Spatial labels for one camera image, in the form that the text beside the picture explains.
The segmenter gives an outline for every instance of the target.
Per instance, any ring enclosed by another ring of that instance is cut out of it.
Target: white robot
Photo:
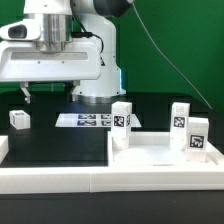
[[[72,82],[72,99],[107,103],[121,89],[116,29],[134,0],[25,0],[25,19],[0,29],[0,82]],[[73,18],[82,32],[72,32]]]

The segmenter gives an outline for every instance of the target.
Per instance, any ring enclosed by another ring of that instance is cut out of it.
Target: green backdrop
[[[20,20],[23,5],[24,0],[1,0],[0,26]],[[135,6],[164,54],[224,116],[224,1],[136,0]],[[133,8],[112,21],[127,91],[187,93],[200,99],[157,52]],[[0,91],[17,87],[1,84]]]

